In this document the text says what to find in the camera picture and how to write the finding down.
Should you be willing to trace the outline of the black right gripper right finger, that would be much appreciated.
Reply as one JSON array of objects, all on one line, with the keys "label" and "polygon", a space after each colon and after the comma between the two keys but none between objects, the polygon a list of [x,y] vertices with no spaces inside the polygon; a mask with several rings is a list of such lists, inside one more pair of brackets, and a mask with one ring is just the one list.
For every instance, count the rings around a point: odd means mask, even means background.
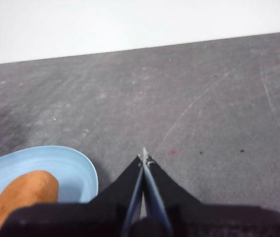
[{"label": "black right gripper right finger", "polygon": [[146,208],[171,237],[280,237],[280,213],[252,205],[206,204],[143,150]]}]

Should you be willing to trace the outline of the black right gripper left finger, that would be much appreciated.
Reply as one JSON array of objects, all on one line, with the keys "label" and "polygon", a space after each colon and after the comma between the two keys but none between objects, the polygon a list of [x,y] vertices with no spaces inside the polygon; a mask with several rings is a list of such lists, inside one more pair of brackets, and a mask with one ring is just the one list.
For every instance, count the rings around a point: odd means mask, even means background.
[{"label": "black right gripper left finger", "polygon": [[42,203],[13,211],[1,237],[124,237],[140,217],[142,162],[136,157],[88,203]]}]

